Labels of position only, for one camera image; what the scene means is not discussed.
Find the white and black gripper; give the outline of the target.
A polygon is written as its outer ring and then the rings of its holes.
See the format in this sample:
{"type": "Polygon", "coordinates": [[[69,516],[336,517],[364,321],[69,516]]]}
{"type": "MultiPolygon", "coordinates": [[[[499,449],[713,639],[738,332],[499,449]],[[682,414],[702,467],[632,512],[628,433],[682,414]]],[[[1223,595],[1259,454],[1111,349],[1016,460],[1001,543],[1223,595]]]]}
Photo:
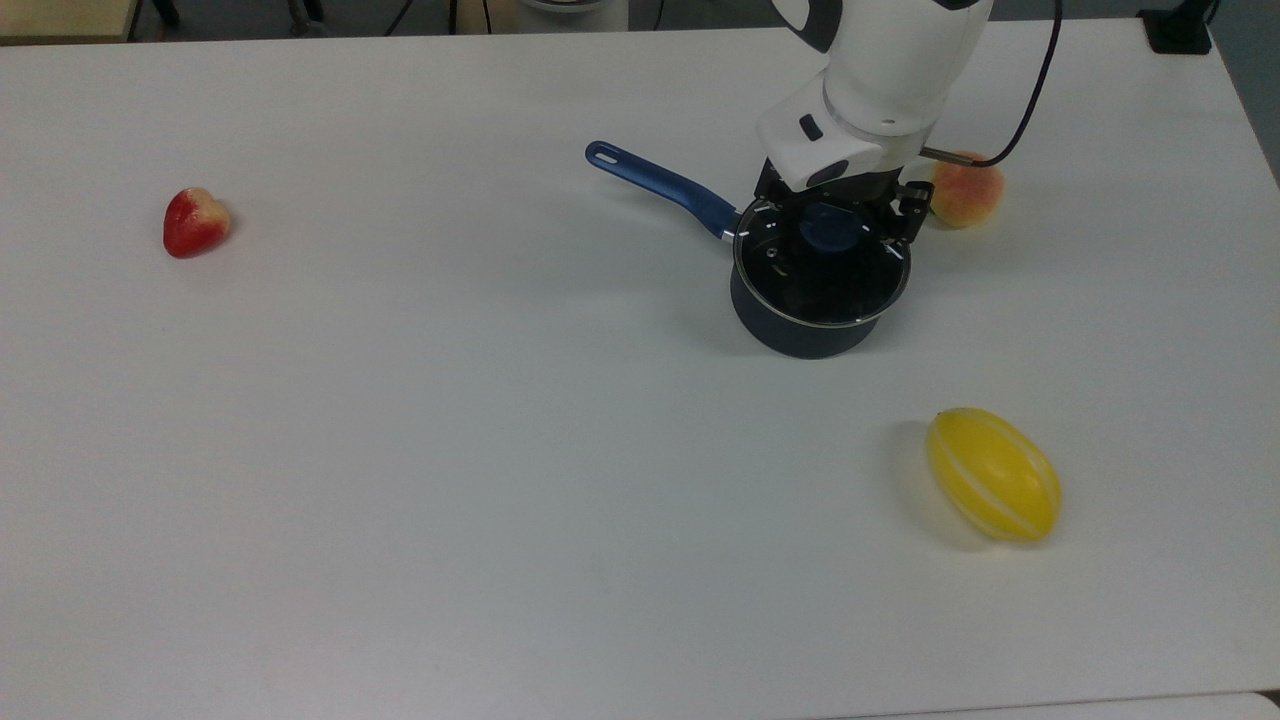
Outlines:
{"type": "MultiPolygon", "coordinates": [[[[813,78],[764,111],[756,135],[768,158],[751,217],[790,219],[794,192],[904,167],[928,137],[928,115],[877,102],[833,78],[813,78]]],[[[933,197],[929,181],[895,186],[893,242],[915,241],[933,197]]]]}

